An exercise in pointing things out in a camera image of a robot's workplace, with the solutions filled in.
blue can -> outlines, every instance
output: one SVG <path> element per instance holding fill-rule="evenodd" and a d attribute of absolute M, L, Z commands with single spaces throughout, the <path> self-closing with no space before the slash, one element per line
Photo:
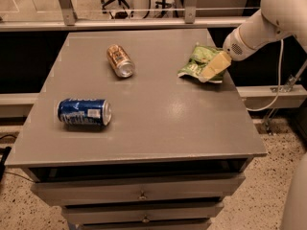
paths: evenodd
<path fill-rule="evenodd" d="M 107 126 L 111 109 L 107 100 L 66 99 L 59 103 L 58 117 L 68 125 Z"/>

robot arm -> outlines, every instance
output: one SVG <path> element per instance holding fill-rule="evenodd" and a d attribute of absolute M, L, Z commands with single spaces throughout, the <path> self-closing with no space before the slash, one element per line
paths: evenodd
<path fill-rule="evenodd" d="M 233 60 L 244 60 L 289 35 L 307 52 L 307 0 L 261 0 L 260 8 L 226 38 L 223 48 Z"/>

speckled floor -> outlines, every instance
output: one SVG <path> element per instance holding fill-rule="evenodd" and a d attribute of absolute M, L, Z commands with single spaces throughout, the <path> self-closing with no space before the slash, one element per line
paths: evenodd
<path fill-rule="evenodd" d="M 224 199 L 224 209 L 212 219 L 209 230 L 271 230 L 279 227 L 291 178 L 306 145 L 287 117 L 273 120 L 273 136 L 263 129 L 259 117 L 253 117 L 253 122 L 268 156 L 251 162 L 245 171 L 247 179 L 232 197 Z M 20 126 L 0 126 L 0 136 L 17 134 L 19 129 Z M 0 147 L 11 142 L 13 139 L 1 140 Z M 9 174 L 26 176 L 21 170 L 7 169 L 6 172 L 0 184 L 0 229 L 68 229 L 59 207 L 49 207 L 33 195 L 30 191 L 32 182 Z"/>

soda can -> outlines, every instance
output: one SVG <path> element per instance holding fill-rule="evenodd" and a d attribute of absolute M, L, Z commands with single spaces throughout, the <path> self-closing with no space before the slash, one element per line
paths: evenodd
<path fill-rule="evenodd" d="M 107 126 L 111 119 L 110 104 L 102 99 L 66 99 L 59 103 L 58 118 L 68 125 Z"/>
<path fill-rule="evenodd" d="M 109 46 L 106 57 L 118 77 L 127 78 L 134 73 L 134 63 L 122 46 L 117 44 Z"/>

white cable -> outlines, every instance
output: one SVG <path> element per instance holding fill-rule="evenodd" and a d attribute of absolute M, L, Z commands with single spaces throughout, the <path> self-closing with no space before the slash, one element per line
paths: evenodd
<path fill-rule="evenodd" d="M 280 40 L 280 53 L 279 53 L 279 62 L 278 62 L 278 86 L 277 86 L 277 93 L 276 93 L 276 96 L 274 98 L 274 100 L 272 100 L 271 103 L 269 103 L 268 105 L 264 106 L 264 107 L 261 107 L 261 108 L 258 108 L 258 109 L 249 109 L 247 108 L 247 111 L 263 111 L 265 109 L 268 109 L 270 108 L 278 99 L 279 97 L 279 90 L 280 90 L 280 82 L 281 82 L 281 61 L 282 61 L 282 54 L 283 54 L 283 51 L 284 51 L 284 40 L 281 39 Z"/>

